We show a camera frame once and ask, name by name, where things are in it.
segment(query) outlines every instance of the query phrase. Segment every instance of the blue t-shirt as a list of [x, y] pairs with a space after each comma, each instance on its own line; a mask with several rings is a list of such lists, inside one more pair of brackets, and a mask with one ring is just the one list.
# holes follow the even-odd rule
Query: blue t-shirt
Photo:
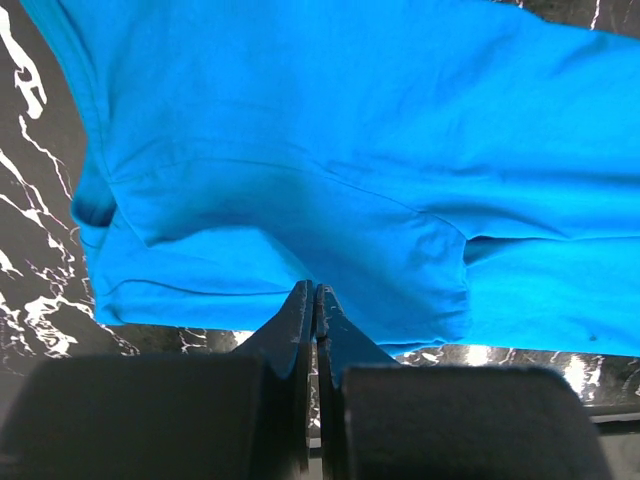
[[640, 43], [482, 0], [23, 0], [89, 137], [96, 320], [639, 354]]

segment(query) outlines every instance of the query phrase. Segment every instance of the black marble surface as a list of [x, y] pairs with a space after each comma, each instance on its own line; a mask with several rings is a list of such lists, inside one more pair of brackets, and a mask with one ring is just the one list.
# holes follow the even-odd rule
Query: black marble surface
[[[511, 2], [558, 23], [640, 38], [636, 0]], [[69, 203], [86, 139], [62, 72], [18, 0], [0, 0], [0, 422], [39, 361], [91, 353], [228, 351], [246, 332], [93, 321], [93, 300]], [[640, 360], [445, 346], [399, 357], [420, 366], [543, 365], [569, 381], [593, 415], [640, 414]], [[318, 432], [312, 403], [312, 433]]]

